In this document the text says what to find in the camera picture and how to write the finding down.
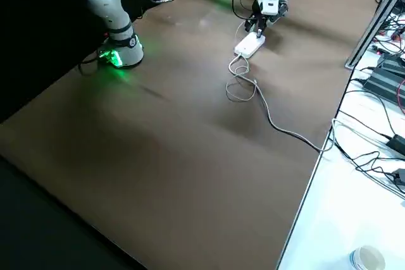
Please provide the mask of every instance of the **brown table surface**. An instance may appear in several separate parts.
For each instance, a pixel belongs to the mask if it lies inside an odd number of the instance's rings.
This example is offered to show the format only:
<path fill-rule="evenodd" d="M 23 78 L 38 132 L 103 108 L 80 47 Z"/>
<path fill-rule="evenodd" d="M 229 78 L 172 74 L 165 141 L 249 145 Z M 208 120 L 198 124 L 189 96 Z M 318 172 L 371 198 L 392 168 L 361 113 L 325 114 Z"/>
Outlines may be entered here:
<path fill-rule="evenodd" d="M 138 68 L 71 71 L 0 126 L 2 155 L 149 269 L 271 269 L 317 157 L 226 98 L 229 4 L 148 11 Z M 250 60 L 280 126 L 323 143 L 374 9 L 290 0 Z"/>

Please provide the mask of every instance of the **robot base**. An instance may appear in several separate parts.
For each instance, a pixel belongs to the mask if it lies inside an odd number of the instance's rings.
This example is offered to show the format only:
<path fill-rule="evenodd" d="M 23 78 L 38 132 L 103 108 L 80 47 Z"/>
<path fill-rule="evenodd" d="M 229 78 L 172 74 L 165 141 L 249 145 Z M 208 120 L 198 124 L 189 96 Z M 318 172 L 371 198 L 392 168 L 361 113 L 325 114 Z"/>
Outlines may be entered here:
<path fill-rule="evenodd" d="M 138 36 L 133 47 L 118 47 L 107 39 L 100 47 L 99 57 L 111 63 L 115 68 L 131 69 L 140 64 L 144 50 Z"/>

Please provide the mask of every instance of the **red cable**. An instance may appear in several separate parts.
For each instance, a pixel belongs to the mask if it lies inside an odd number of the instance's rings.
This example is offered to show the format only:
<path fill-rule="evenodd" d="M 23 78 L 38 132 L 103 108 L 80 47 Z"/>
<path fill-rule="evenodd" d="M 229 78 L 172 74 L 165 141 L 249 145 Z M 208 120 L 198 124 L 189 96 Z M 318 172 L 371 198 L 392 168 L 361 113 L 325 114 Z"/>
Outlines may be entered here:
<path fill-rule="evenodd" d="M 397 100 L 398 100 L 398 106 L 399 106 L 399 109 L 401 109 L 401 111 L 402 111 L 402 113 L 404 113 L 404 115 L 405 115 L 405 110 L 404 110 L 404 108 L 402 107 L 402 104 L 401 104 L 401 100 L 400 100 L 400 98 L 399 98 L 399 93 L 401 92 L 401 87 L 402 87 L 402 85 L 405 83 L 405 79 L 399 84 L 399 86 L 398 86 L 398 90 L 397 90 Z"/>

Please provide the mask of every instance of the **white cable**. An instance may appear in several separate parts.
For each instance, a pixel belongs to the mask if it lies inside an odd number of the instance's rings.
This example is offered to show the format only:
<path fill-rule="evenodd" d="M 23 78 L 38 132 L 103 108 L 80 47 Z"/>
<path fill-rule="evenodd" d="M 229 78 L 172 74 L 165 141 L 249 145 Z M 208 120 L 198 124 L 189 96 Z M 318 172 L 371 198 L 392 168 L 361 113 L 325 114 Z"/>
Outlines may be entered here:
<path fill-rule="evenodd" d="M 238 26 L 238 28 L 236 29 L 236 32 L 235 32 L 235 41 L 236 41 L 236 38 L 237 38 L 237 35 L 238 35 L 238 32 L 239 32 L 239 29 L 240 29 L 240 27 L 241 27 L 243 24 L 245 24 L 245 21 L 242 21 L 242 22 L 240 23 L 240 25 Z"/>
<path fill-rule="evenodd" d="M 235 62 L 237 62 L 240 58 L 243 58 L 243 59 L 245 60 L 246 65 L 238 66 L 235 70 L 233 70 L 233 69 L 232 69 L 232 65 L 233 65 Z M 243 72 L 238 73 L 237 70 L 240 69 L 240 68 L 245 68 L 245 70 L 244 70 Z M 330 149 L 333 148 L 333 146 L 334 146 L 334 144 L 335 144 L 335 141 L 336 141 L 336 139 L 335 139 L 335 130 L 334 130 L 333 128 L 331 128 L 332 144 L 330 145 L 330 147 L 323 149 L 323 148 L 319 148 L 319 147 L 315 146 L 315 144 L 313 144 L 312 142 L 310 142 L 306 137 L 303 137 L 301 134 L 298 134 L 298 133 L 292 132 L 292 131 L 288 131 L 288 130 L 283 129 L 283 128 L 280 128 L 280 127 L 278 127 L 276 124 L 274 124 L 274 122 L 273 122 L 273 120 L 272 120 L 272 118 L 271 118 L 270 108 L 268 107 L 268 103 L 267 103 L 267 101 L 266 101 L 266 99 L 265 99 L 265 97 L 264 97 L 264 95 L 263 95 L 263 93 L 262 93 L 262 91 L 261 91 L 261 89 L 260 89 L 260 87 L 259 87 L 259 85 L 258 85 L 258 82 L 257 82 L 256 80 L 251 80 L 250 78 L 245 77 L 245 75 L 250 71 L 250 69 L 249 69 L 249 62 L 248 62 L 247 59 L 246 59 L 245 57 L 243 57 L 241 54 L 238 55 L 238 56 L 236 56 L 236 57 L 229 63 L 229 65 L 228 65 L 228 70 L 229 70 L 229 72 L 233 75 L 232 79 L 234 79 L 234 78 L 242 79 L 242 80 L 244 80 L 245 82 L 248 82 L 248 83 L 250 83 L 251 85 L 253 85 L 253 86 L 254 86 L 254 90 L 253 90 L 252 95 L 251 95 L 249 98 L 243 99 L 243 98 L 240 98 L 240 97 L 236 96 L 235 94 L 232 94 L 232 93 L 229 92 L 229 89 L 228 89 L 229 86 L 233 85 L 234 83 L 233 83 L 233 84 L 229 84 L 229 82 L 227 82 L 227 84 L 226 84 L 226 91 L 227 91 L 227 94 L 229 94 L 229 95 L 231 95 L 232 97 L 236 98 L 239 102 L 244 102 L 244 101 L 250 101 L 250 100 L 254 97 L 254 95 L 255 95 L 256 93 L 259 93 L 259 96 L 260 96 L 261 100 L 263 101 L 263 105 L 265 106 L 265 109 L 266 109 L 268 121 L 270 122 L 270 125 L 271 125 L 274 129 L 276 129 L 277 131 L 280 131 L 280 132 L 282 132 L 282 133 L 284 133 L 284 134 L 288 134 L 288 135 L 290 135 L 290 136 L 293 136 L 293 137 L 295 137 L 295 138 L 297 138 L 297 139 L 299 139 L 299 140 L 305 142 L 306 144 L 308 144 L 309 146 L 311 146 L 314 150 L 317 150 L 318 152 L 326 152 L 326 151 L 329 151 Z"/>
<path fill-rule="evenodd" d="M 354 134 L 356 134 L 357 136 L 361 137 L 362 139 L 367 140 L 369 143 L 371 143 L 371 144 L 373 144 L 373 145 L 376 145 L 376 146 L 379 147 L 380 149 L 387 150 L 387 148 L 384 146 L 385 144 L 384 144 L 383 142 L 381 142 L 381 141 L 379 141 L 379 140 L 377 140 L 377 139 L 374 139 L 374 138 L 370 138 L 370 137 L 368 137 L 368 136 L 366 136 L 366 135 L 364 135 L 364 134 L 358 132 L 358 131 L 355 130 L 353 127 L 351 127 L 351 126 L 349 126 L 349 125 L 343 123 L 341 120 L 338 120 L 337 118 L 333 118 L 333 119 L 332 119 L 332 128 L 333 128 L 335 134 L 336 134 L 336 129 L 335 129 L 335 128 L 336 128 L 336 126 L 335 126 L 335 123 L 336 123 L 336 122 L 340 123 L 340 124 L 341 124 L 342 126 L 344 126 L 345 128 L 348 128 L 350 131 L 352 131 Z"/>

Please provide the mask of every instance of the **power adapter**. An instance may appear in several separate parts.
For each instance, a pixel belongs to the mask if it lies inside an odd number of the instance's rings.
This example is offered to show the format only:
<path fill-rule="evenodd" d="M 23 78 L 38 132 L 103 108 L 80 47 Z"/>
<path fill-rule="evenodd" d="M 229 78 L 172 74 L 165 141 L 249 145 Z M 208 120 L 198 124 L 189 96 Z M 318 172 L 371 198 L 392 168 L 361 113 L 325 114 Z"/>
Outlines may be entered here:
<path fill-rule="evenodd" d="M 392 172 L 394 183 L 399 186 L 405 186 L 405 169 L 398 169 Z"/>
<path fill-rule="evenodd" d="M 242 55 L 245 58 L 250 58 L 264 43 L 266 37 L 264 35 L 256 37 L 255 32 L 250 32 L 234 49 L 236 55 Z"/>
<path fill-rule="evenodd" d="M 386 146 L 405 156 L 405 138 L 395 134 Z"/>

